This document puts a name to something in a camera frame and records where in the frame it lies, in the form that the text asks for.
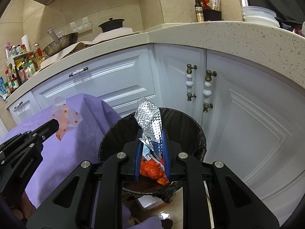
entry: cabinet handle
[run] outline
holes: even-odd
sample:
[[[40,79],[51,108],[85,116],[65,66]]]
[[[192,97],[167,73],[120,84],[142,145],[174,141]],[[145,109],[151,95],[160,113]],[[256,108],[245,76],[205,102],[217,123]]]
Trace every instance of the cabinet handle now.
[[[23,102],[20,102],[17,106],[15,106],[15,109],[16,109],[16,108],[19,108],[19,107],[22,105],[22,103],[23,103]]]
[[[211,81],[212,76],[216,77],[216,71],[210,71],[209,69],[206,71],[205,82],[204,82],[204,90],[203,90],[203,112],[207,113],[208,108],[213,108],[213,104],[210,103],[210,96],[212,95],[211,91]]]
[[[89,68],[88,68],[88,67],[85,67],[85,68],[83,68],[83,69],[79,69],[79,70],[77,70],[77,71],[71,73],[71,74],[69,75],[69,77],[76,76],[76,75],[78,75],[78,74],[80,74],[80,73],[83,73],[83,72],[86,71],[86,70],[89,70]]]
[[[192,92],[193,92],[193,85],[194,85],[194,82],[193,82],[193,74],[192,74],[192,69],[197,69],[197,66],[194,65],[192,67],[191,64],[187,64],[186,65],[187,67],[187,70],[186,70],[186,92],[187,92],[187,98],[188,98],[188,102],[191,102],[192,101],[192,98],[196,98],[196,94],[192,95]]]

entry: paper towel roll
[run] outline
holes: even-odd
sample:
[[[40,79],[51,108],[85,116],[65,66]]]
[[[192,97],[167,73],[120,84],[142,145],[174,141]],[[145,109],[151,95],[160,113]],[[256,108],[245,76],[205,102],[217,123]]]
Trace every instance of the paper towel roll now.
[[[29,40],[27,39],[27,34],[21,38],[21,42],[22,42],[22,45],[25,45],[26,51],[29,52],[31,49],[30,49],[30,45],[29,45]]]

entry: countertop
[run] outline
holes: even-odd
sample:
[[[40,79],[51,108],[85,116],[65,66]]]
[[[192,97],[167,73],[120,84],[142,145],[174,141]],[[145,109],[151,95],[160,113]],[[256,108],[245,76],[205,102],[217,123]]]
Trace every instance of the countertop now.
[[[305,89],[305,38],[287,30],[248,22],[189,23],[113,39],[71,54],[43,69],[9,96],[17,99],[50,77],[89,59],[114,51],[163,43],[228,53],[263,65]]]

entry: white plastic bag with orange stains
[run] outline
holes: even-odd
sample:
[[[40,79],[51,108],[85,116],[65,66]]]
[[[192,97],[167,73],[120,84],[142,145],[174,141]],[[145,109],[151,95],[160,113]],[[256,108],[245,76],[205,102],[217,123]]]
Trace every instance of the white plastic bag with orange stains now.
[[[60,96],[55,98],[52,119],[58,120],[59,123],[59,129],[55,133],[59,141],[66,132],[77,128],[83,120],[78,112],[67,106],[65,98]]]

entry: white bowl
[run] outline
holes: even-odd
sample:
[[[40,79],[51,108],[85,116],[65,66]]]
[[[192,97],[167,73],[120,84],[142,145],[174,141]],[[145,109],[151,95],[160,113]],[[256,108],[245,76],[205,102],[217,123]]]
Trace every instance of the white bowl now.
[[[268,18],[275,18],[276,13],[274,13],[272,10],[264,8],[264,7],[256,7],[256,6],[246,6],[242,7],[242,15],[248,16],[248,15],[258,15]]]
[[[246,22],[259,23],[262,25],[273,26],[273,27],[280,27],[279,22],[274,18],[271,19],[271,18],[257,16],[257,15],[245,15],[244,19]]]

